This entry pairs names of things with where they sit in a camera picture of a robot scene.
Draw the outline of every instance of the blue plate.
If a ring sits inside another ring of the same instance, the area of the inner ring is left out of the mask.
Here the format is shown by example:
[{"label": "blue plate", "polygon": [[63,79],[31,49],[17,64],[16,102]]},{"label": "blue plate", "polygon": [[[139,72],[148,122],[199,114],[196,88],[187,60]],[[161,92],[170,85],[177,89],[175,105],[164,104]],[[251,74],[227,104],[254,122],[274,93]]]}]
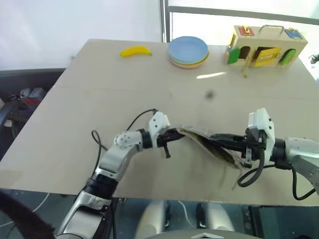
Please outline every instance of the blue plate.
[{"label": "blue plate", "polygon": [[195,64],[202,61],[208,54],[206,43],[194,36],[181,36],[174,39],[168,46],[169,55],[184,64]]}]

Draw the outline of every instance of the black cable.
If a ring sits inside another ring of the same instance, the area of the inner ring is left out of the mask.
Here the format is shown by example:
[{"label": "black cable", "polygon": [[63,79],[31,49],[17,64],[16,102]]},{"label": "black cable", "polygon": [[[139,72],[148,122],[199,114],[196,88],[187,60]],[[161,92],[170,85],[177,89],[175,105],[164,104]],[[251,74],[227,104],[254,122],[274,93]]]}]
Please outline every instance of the black cable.
[{"label": "black cable", "polygon": [[[258,178],[259,176],[261,175],[263,169],[264,169],[264,164],[265,164],[265,152],[264,152],[264,149],[261,148],[259,150],[259,155],[260,155],[260,159],[259,159],[259,165],[258,165],[258,168],[255,168],[253,170],[250,170],[249,172],[245,173],[243,176],[241,176],[238,181],[237,181],[237,184],[242,187],[242,188],[245,188],[245,187],[248,187],[249,185],[251,185],[252,183],[254,183]],[[253,172],[256,172],[254,174],[254,176],[252,176],[250,179],[248,179],[246,182],[243,183],[243,180],[245,180],[247,178],[248,175],[252,174]]]},{"label": "black cable", "polygon": [[116,234],[116,225],[115,225],[115,213],[114,213],[114,207],[113,207],[113,199],[110,204],[111,207],[111,221],[112,221],[112,232],[113,232],[113,239],[117,239],[117,234]]},{"label": "black cable", "polygon": [[[98,137],[100,137],[99,134],[98,134],[98,132],[97,132],[96,130],[92,130],[92,131],[91,131],[91,136],[93,137],[94,141],[100,146],[98,140],[96,139],[96,137],[95,137],[95,135],[94,135],[94,132],[97,134]],[[105,147],[103,144],[101,144],[101,147],[102,147],[105,151],[108,151],[107,147]]]},{"label": "black cable", "polygon": [[[266,165],[264,166],[264,168],[271,168],[271,167],[275,167],[274,164],[272,165]],[[256,172],[258,170],[258,168],[254,168],[252,170],[250,170],[249,172],[245,173],[241,178],[246,178],[248,177],[250,174],[252,174],[253,172]],[[293,173],[293,196],[294,196],[294,199],[298,200],[298,201],[301,201],[303,199],[306,199],[307,197],[309,197],[310,195],[312,195],[316,190],[313,188],[311,189],[309,192],[307,192],[306,194],[304,194],[303,196],[301,197],[298,197],[297,196],[297,173],[296,173],[296,170],[293,166],[291,166],[291,171]]]},{"label": "black cable", "polygon": [[94,167],[94,171],[92,173],[92,175],[94,174],[95,172],[95,169],[97,168],[98,164],[99,164],[99,160],[100,160],[100,156],[101,156],[101,149],[104,148],[106,151],[108,150],[107,147],[105,147],[102,143],[101,143],[101,138],[100,138],[100,135],[99,133],[94,129],[91,131],[91,136],[93,137],[94,141],[97,142],[97,144],[99,145],[99,151],[98,151],[98,157],[96,159],[96,163],[95,163],[95,167]]},{"label": "black cable", "polygon": [[296,170],[293,166],[291,166],[291,171],[293,172],[293,196],[296,200],[303,200],[306,199],[307,197],[309,197],[311,194],[313,194],[316,190],[313,188],[311,189],[309,192],[307,192],[306,194],[304,194],[301,197],[297,196],[297,173]]},{"label": "black cable", "polygon": [[129,127],[126,129],[126,131],[130,130],[130,128],[132,127],[132,125],[135,123],[135,121],[141,117],[142,115],[144,115],[145,113],[147,112],[153,112],[153,114],[155,114],[157,112],[157,109],[150,109],[150,110],[147,110],[147,111],[144,111],[142,113],[140,113],[138,116],[136,116],[136,118],[133,120],[133,122],[129,125]]}]

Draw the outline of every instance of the yellow door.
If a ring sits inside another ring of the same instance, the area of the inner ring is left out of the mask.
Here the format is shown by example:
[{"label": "yellow door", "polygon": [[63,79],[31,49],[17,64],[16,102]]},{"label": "yellow door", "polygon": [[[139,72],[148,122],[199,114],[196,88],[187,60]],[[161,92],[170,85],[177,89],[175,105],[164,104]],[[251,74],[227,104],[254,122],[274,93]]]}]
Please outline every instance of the yellow door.
[{"label": "yellow door", "polygon": [[276,47],[260,51],[256,59],[255,66],[264,66],[272,63],[278,53],[280,53],[280,50],[281,48]]}]

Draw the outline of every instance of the white cable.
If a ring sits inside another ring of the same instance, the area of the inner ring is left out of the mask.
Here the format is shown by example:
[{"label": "white cable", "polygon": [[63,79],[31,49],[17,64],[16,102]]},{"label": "white cable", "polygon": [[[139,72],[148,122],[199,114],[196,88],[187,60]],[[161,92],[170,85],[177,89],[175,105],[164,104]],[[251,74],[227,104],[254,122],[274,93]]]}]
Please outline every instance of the white cable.
[{"label": "white cable", "polygon": [[[45,198],[42,200],[42,202],[39,204],[39,206],[37,206],[35,209],[33,209],[33,213],[34,212],[36,212],[36,210],[38,210],[42,205],[43,205],[43,203],[46,201],[46,199],[49,197],[49,195],[50,195],[50,193],[47,193],[47,195],[45,196]],[[0,225],[0,228],[2,228],[2,227],[4,227],[4,226],[6,226],[6,225],[10,225],[10,224],[12,224],[13,223],[13,221],[11,221],[11,222],[8,222],[8,223],[5,223],[5,224],[2,224],[2,225]]]},{"label": "white cable", "polygon": [[183,209],[184,209],[186,221],[188,222],[188,224],[189,224],[192,228],[195,228],[194,225],[193,225],[193,224],[190,222],[190,220],[188,219],[188,215],[187,215],[187,211],[186,211],[186,207],[185,207],[184,203],[182,203],[181,201],[178,201],[178,202],[182,205],[182,207],[183,207]]}]

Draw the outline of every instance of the wooden table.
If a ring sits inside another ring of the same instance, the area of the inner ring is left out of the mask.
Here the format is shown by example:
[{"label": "wooden table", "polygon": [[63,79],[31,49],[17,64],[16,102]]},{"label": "wooden table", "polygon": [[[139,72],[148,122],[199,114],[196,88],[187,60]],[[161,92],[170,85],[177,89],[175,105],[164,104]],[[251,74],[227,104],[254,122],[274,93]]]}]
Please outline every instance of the wooden table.
[{"label": "wooden table", "polygon": [[[121,58],[132,45],[153,56]],[[89,40],[47,94],[0,163],[0,187],[77,194],[93,171],[98,147],[125,130],[140,112],[157,108],[172,127],[194,125],[243,134],[248,113],[265,107],[275,135],[319,140],[319,86],[297,60],[290,69],[248,69],[224,63],[225,46],[209,46],[203,66],[185,70],[167,59],[167,44]],[[209,92],[213,98],[207,98]],[[133,129],[147,128],[150,115]],[[231,190],[239,171],[209,158],[189,139],[136,155],[119,183],[117,197],[221,201],[259,205],[319,205],[319,196],[296,201],[292,174],[264,170],[247,188]],[[298,177],[298,194],[311,189]]]}]

